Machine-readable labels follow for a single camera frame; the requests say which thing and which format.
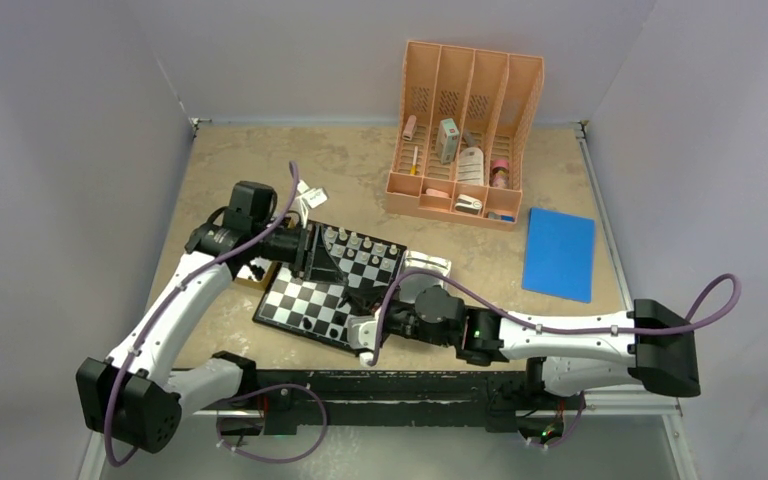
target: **blue sheet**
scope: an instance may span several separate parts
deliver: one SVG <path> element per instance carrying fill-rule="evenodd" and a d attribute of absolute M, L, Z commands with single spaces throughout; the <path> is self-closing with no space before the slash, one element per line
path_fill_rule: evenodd
<path fill-rule="evenodd" d="M 595 241 L 592 219 L 532 208 L 522 288 L 590 303 Z"/>

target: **pink object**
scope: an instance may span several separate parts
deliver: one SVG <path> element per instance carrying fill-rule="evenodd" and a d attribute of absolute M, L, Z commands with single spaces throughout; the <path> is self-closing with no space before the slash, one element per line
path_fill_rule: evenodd
<path fill-rule="evenodd" d="M 414 132 L 416 132 L 416 115 L 411 115 L 405 123 L 405 131 L 402 132 L 402 138 L 411 140 L 413 139 Z"/>
<path fill-rule="evenodd" d="M 508 159 L 504 157 L 494 158 L 490 163 L 490 186 L 495 188 L 508 188 Z"/>
<path fill-rule="evenodd" d="M 451 198 L 449 197 L 449 194 L 444 192 L 443 190 L 435 190 L 433 188 L 426 188 L 425 194 L 431 195 L 432 197 Z"/>

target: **pink bottle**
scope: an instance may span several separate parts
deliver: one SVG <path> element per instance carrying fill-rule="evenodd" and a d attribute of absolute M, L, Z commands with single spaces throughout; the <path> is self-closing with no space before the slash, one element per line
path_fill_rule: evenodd
<path fill-rule="evenodd" d="M 507 158 L 494 158 L 490 164 L 490 186 L 495 188 L 509 188 L 508 176 L 508 159 Z"/>

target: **wooden table surface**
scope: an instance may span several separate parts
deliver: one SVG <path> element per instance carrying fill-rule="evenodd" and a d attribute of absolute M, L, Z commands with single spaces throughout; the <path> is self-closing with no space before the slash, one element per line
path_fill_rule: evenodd
<path fill-rule="evenodd" d="M 169 235 L 155 275 L 152 301 L 172 275 L 190 232 L 227 205 L 233 185 L 271 185 L 283 205 L 289 160 L 302 179 L 324 187 L 330 200 L 311 218 L 407 245 L 453 262 L 452 277 L 506 310 L 537 315 L 595 315 L 622 309 L 616 275 L 597 221 L 593 301 L 589 304 L 523 290 L 527 215 L 513 232 L 390 215 L 384 188 L 395 148 L 395 127 L 240 127 L 202 125 L 195 139 Z M 572 129 L 533 129 L 523 167 L 522 213 L 537 206 L 598 219 L 598 209 Z M 349 353 L 252 321 L 262 292 L 234 284 L 196 326 L 176 362 L 195 367 L 219 350 L 255 360 L 258 368 L 359 369 Z M 524 360 L 490 369 L 524 369 Z M 441 348 L 391 336 L 376 369 L 463 371 L 482 367 Z"/>

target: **gray floor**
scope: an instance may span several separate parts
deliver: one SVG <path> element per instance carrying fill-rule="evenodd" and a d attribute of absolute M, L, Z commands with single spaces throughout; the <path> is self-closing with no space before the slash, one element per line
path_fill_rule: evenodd
<path fill-rule="evenodd" d="M 574 438 L 544 454 L 519 435 L 475 428 L 333 427 L 312 456 L 266 465 L 216 448 L 214 421 L 193 417 L 157 455 L 140 452 L 105 480 L 191 479 L 677 479 L 657 417 L 585 417 Z M 308 448 L 317 429 L 292 437 L 252 439 L 249 451 L 289 456 Z"/>

